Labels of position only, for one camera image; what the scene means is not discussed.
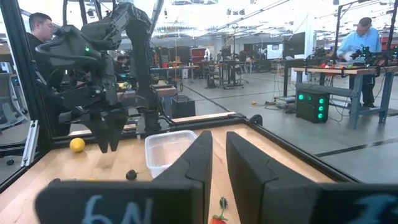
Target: yellow ball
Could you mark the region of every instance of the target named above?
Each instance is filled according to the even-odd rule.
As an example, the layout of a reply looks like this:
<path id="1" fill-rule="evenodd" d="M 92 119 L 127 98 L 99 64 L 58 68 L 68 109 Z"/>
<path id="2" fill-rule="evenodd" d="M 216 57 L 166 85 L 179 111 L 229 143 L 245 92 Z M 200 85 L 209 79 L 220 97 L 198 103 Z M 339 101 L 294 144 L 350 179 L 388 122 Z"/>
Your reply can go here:
<path id="1" fill-rule="evenodd" d="M 73 152 L 81 152 L 84 150 L 86 144 L 85 141 L 82 140 L 81 138 L 74 138 L 72 141 L 70 141 L 69 148 Z"/>

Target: robot workstation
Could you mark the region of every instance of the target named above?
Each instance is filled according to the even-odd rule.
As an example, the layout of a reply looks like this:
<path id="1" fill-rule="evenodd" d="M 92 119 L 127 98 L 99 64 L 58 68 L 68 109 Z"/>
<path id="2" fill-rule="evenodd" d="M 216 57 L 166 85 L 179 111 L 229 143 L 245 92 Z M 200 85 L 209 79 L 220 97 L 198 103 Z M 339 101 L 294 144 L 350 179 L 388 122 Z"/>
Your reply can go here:
<path id="1" fill-rule="evenodd" d="M 0 7 L 3 15 L 17 10 Z M 398 222 L 396 188 L 360 183 L 268 131 L 259 115 L 164 115 L 170 86 L 152 85 L 149 68 L 154 23 L 133 4 L 114 2 L 102 20 L 80 30 L 64 24 L 36 48 L 54 67 L 86 74 L 87 82 L 60 93 L 37 79 L 69 108 L 60 122 L 84 124 L 96 144 L 37 158 L 0 194 L 0 223 Z M 139 87 L 118 93 L 107 50 L 124 31 Z M 126 129 L 132 116 L 139 121 Z"/>

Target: black box with green lights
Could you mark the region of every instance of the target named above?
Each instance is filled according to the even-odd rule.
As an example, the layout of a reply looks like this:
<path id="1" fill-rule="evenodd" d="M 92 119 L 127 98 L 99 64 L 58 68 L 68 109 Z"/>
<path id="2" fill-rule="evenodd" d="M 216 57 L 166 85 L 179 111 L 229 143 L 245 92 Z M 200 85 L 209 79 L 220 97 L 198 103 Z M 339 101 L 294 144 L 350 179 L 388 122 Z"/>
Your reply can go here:
<path id="1" fill-rule="evenodd" d="M 313 90 L 297 91 L 296 117 L 312 123 L 325 123 L 329 114 L 330 94 Z"/>

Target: ceiling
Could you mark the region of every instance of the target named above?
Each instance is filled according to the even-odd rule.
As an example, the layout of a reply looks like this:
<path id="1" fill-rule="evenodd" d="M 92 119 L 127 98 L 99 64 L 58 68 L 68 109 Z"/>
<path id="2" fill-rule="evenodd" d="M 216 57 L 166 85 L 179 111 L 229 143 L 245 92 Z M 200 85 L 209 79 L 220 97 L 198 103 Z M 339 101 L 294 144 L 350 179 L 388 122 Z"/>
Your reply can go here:
<path id="1" fill-rule="evenodd" d="M 89 0 L 86 1 L 86 11 L 95 10 L 94 6 L 88 4 Z M 133 2 L 136 7 L 151 17 L 156 0 L 124 1 Z M 21 9 L 31 13 L 46 13 L 54 23 L 61 24 L 62 2 L 62 0 L 19 0 L 19 5 Z M 349 2 L 350 0 L 340 0 L 340 4 Z M 270 34 L 271 37 L 276 37 L 291 34 L 302 25 L 304 19 L 312 18 L 318 39 L 334 39 L 337 8 L 338 6 L 333 5 L 333 0 L 165 0 L 153 37 L 166 35 L 198 37 L 252 12 L 264 9 L 255 16 L 212 32 L 212 35 L 236 32 L 236 35 L 240 36 Z M 344 9 L 349 10 L 343 12 L 341 19 L 340 35 L 342 36 L 355 30 L 356 23 L 366 16 L 373 18 L 373 27 L 381 32 L 389 30 L 391 0 L 369 0 L 361 4 L 354 3 Z M 102 14 L 105 15 L 107 10 L 112 10 L 111 0 L 102 0 Z M 83 24 L 78 0 L 69 0 L 67 11 L 68 23 L 80 28 Z M 98 20 L 95 13 L 94 15 L 88 16 L 88 22 Z"/>

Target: black shirt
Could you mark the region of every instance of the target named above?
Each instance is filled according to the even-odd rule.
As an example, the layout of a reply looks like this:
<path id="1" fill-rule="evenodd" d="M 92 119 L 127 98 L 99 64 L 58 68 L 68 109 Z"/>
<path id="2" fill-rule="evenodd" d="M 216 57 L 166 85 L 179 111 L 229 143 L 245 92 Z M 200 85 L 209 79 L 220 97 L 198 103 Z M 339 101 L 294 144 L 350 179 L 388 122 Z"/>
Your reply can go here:
<path id="1" fill-rule="evenodd" d="M 27 33 L 27 41 L 29 43 L 30 54 L 32 55 L 33 60 L 36 61 L 37 70 L 44 80 L 46 80 L 48 86 L 54 87 L 60 91 L 64 74 L 63 71 L 56 70 L 47 56 L 36 52 L 35 48 L 40 44 L 44 44 L 41 40 L 33 34 Z"/>

